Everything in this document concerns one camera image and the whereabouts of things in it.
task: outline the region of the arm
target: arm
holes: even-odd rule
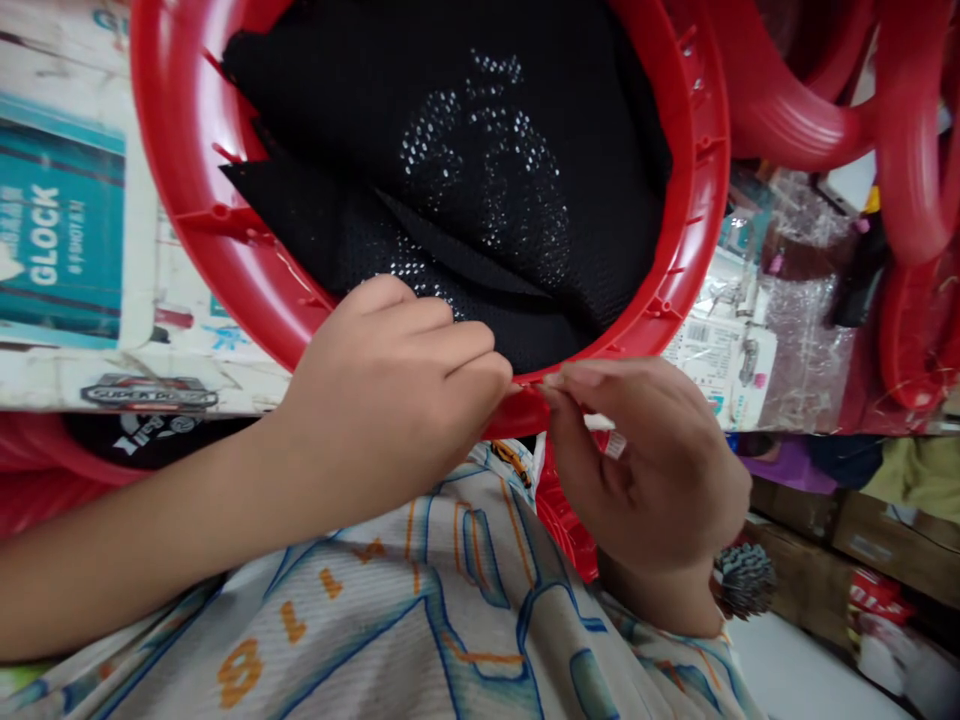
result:
[[[389,275],[365,282],[270,415],[0,544],[0,663],[75,650],[203,579],[424,494],[512,374],[485,325],[454,324]]]
[[[74,650],[302,539],[256,482],[281,472],[263,466],[276,457],[264,435],[258,423],[0,546],[0,663]],[[328,514],[317,533],[331,529]]]
[[[597,542],[604,589],[661,630],[716,637],[713,560],[743,527],[751,480],[700,390],[660,358],[584,361],[545,383],[560,482]],[[616,423],[617,460],[577,402]]]

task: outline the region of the teal label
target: teal label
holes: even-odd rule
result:
[[[210,317],[230,317],[230,313],[223,304],[217,300],[216,295],[210,296]]]
[[[125,170],[118,149],[116,133],[0,98],[0,320],[115,346]]]

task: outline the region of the child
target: child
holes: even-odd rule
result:
[[[482,323],[364,283],[275,412],[0,546],[0,664],[66,657],[0,715],[762,717],[709,589],[750,477],[703,396],[657,358],[545,381],[587,589],[526,449],[474,444],[511,375]]]

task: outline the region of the finger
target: finger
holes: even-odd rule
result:
[[[564,493],[576,506],[587,502],[591,493],[603,485],[601,455],[590,431],[583,422],[583,413],[576,401],[555,388],[538,388],[550,407],[549,436]]]
[[[669,440],[684,430],[676,427],[680,418],[687,424],[709,420],[716,426],[703,393],[682,371],[654,358],[636,360],[650,362],[585,361],[565,365],[560,385],[578,402],[610,418],[632,441],[642,439],[649,444]]]
[[[493,331],[482,322],[462,322],[421,333],[414,338],[428,357],[440,362],[446,374],[493,351]]]
[[[453,325],[453,309],[441,298],[417,298],[387,308],[377,317],[383,331],[392,335],[427,333]]]
[[[498,352],[488,352],[450,373],[444,381],[443,394],[453,406],[468,408],[456,422],[464,431],[472,432],[496,410],[512,381],[510,361]]]
[[[393,275],[376,275],[362,282],[340,301],[341,315],[369,315],[401,303],[416,300],[410,286]]]

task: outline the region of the black fabric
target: black fabric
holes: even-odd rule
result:
[[[67,433],[99,458],[137,470],[159,470],[218,440],[240,432],[258,418],[205,420],[183,415],[62,416]]]
[[[334,294],[393,273],[527,372],[599,337],[650,270],[671,159],[600,0],[297,2],[223,69],[270,156],[224,172]]]
[[[840,487],[862,490],[883,465],[882,435],[808,435],[807,453]]]

